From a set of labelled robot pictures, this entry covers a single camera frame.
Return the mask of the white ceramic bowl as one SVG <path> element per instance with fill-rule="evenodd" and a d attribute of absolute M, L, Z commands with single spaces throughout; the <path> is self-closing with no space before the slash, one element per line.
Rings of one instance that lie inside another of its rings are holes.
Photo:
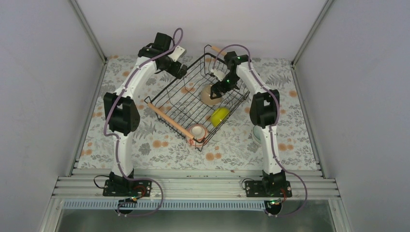
<path fill-rule="evenodd" d="M 252 129 L 252 140 L 258 146 L 262 145 L 261 138 L 263 136 L 262 129 L 259 126 L 254 126 Z"/>

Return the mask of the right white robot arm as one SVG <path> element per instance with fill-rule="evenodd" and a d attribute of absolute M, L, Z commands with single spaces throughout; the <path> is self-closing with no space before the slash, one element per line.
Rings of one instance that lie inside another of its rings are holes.
<path fill-rule="evenodd" d="M 225 93 L 237 89 L 241 80 L 251 96 L 249 117 L 261 140 L 263 151 L 262 191 L 268 197 L 275 196 L 286 188 L 286 174 L 279 161 L 277 123 L 279 119 L 279 93 L 270 90 L 255 72 L 248 55 L 219 51 L 224 56 L 228 73 L 222 74 L 216 68 L 211 73 L 218 81 L 211 87 L 210 98 L 220 98 Z"/>

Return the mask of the black wire dish rack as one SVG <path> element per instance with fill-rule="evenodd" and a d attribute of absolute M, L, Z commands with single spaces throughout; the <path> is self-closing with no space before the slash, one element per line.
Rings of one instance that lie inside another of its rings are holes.
<path fill-rule="evenodd" d="M 229 72 L 223 56 L 216 57 L 209 52 L 210 48 L 210 45 L 204 47 L 203 55 L 189 65 L 183 78 L 172 80 L 156 96 L 145 98 L 161 123 L 199 151 L 249 97 L 245 83 L 238 80 L 233 90 L 222 94 L 220 102 L 214 105 L 203 102 L 205 92 L 218 82 L 212 68 L 223 74 Z"/>

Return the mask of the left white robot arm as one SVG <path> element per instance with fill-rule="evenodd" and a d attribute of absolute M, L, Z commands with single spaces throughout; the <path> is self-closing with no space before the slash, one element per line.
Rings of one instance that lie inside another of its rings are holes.
<path fill-rule="evenodd" d="M 134 191 L 132 140 L 139 126 L 140 114 L 135 99 L 146 82 L 156 73 L 165 71 L 177 79 L 187 73 L 187 66 L 178 59 L 185 53 L 180 40 L 158 32 L 152 43 L 140 49 L 137 60 L 125 81 L 114 92 L 103 97 L 105 125 L 103 133 L 114 139 L 115 163 L 109 183 L 123 196 Z"/>

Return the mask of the beige ceramic bowl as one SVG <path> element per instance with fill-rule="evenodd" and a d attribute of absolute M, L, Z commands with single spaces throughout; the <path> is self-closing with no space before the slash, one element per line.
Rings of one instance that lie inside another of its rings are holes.
<path fill-rule="evenodd" d="M 202 89 L 201 94 L 200 94 L 200 99 L 202 103 L 208 106 L 214 106 L 222 102 L 222 98 L 211 99 L 211 87 L 212 85 L 207 85 L 206 87 Z"/>

